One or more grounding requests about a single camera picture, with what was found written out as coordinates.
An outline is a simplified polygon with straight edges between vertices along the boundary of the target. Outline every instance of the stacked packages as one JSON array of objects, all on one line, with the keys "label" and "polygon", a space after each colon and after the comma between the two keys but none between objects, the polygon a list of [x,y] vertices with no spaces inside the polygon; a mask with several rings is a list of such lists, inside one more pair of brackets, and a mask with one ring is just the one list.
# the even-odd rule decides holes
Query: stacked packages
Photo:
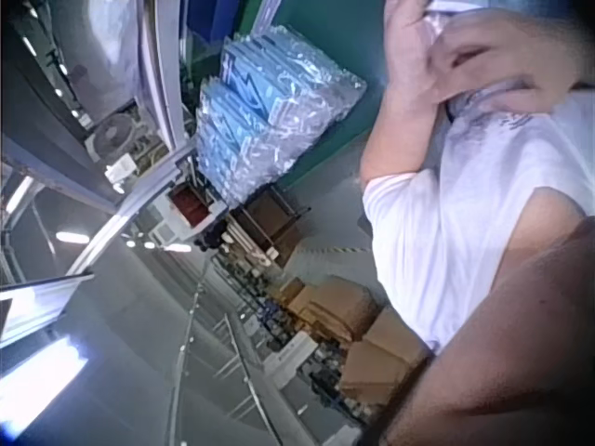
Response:
[{"label": "stacked packages", "polygon": [[197,151],[202,173],[229,207],[278,179],[365,82],[284,27],[226,42],[221,78],[201,87]]}]

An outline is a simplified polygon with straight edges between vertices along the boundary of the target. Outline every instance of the bright light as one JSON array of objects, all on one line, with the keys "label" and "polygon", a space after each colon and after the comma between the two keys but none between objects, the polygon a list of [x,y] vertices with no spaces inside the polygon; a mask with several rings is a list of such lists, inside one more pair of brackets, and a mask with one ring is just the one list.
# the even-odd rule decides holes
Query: bright light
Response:
[{"label": "bright light", "polygon": [[122,186],[120,185],[120,183],[115,183],[113,185],[113,189],[118,192],[120,195],[124,195],[126,193],[126,191],[124,189],[122,189]]},{"label": "bright light", "polygon": [[65,243],[87,244],[89,238],[85,234],[77,234],[75,232],[58,232],[56,238]]},{"label": "bright light", "polygon": [[15,212],[15,209],[17,209],[17,207],[19,207],[20,202],[22,201],[25,194],[27,193],[27,190],[29,190],[29,188],[32,186],[32,184],[33,184],[33,178],[31,178],[31,177],[25,177],[21,181],[21,183],[15,190],[15,193],[13,193],[12,197],[10,197],[10,200],[8,200],[7,212],[9,214],[12,214],[13,212]]},{"label": "bright light", "polygon": [[0,379],[0,426],[10,439],[39,416],[86,362],[64,337]]},{"label": "bright light", "polygon": [[22,41],[25,43],[25,46],[27,46],[27,49],[31,52],[31,54],[33,54],[33,57],[36,58],[37,53],[33,49],[33,45],[31,45],[31,42],[29,42],[29,39],[27,37],[23,37]]},{"label": "bright light", "polygon": [[173,251],[174,253],[189,253],[192,248],[188,244],[173,243],[165,247],[166,251]]}]

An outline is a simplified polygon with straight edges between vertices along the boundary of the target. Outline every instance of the floor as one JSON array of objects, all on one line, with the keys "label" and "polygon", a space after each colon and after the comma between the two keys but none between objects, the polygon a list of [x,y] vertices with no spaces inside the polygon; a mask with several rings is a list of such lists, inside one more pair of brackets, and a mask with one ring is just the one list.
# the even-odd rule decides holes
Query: floor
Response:
[{"label": "floor", "polygon": [[[385,303],[370,231],[360,224],[364,208],[358,173],[365,141],[366,137],[356,139],[285,192],[296,206],[311,207],[298,223],[304,239],[289,259],[285,274],[310,284],[336,275],[367,287],[379,303]],[[341,252],[341,248],[356,248],[356,252]]]}]

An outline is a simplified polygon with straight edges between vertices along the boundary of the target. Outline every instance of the sleeve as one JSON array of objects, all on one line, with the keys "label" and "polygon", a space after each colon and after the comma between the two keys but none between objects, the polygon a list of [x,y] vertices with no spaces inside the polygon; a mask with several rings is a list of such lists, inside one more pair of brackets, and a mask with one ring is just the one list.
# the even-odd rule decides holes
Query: sleeve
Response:
[{"label": "sleeve", "polygon": [[446,262],[436,175],[427,169],[374,179],[365,189],[364,209],[378,280],[405,323],[438,349]]}]

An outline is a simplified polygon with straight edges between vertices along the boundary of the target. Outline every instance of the fingers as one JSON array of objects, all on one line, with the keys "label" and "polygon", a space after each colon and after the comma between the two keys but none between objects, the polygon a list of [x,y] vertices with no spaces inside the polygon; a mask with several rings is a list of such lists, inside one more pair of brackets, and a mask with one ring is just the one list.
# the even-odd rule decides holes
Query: fingers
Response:
[{"label": "fingers", "polygon": [[481,104],[486,112],[549,113],[556,104],[545,91],[539,89],[514,90],[500,93]]},{"label": "fingers", "polygon": [[509,52],[483,52],[455,68],[446,71],[437,69],[434,100],[443,102],[466,91],[519,77],[521,69]]},{"label": "fingers", "polygon": [[387,0],[384,6],[385,23],[388,20],[407,26],[424,17],[429,0]]},{"label": "fingers", "polygon": [[455,16],[430,49],[432,66],[447,72],[463,54],[502,46],[508,37],[503,32],[500,15],[494,11],[478,11]]}]

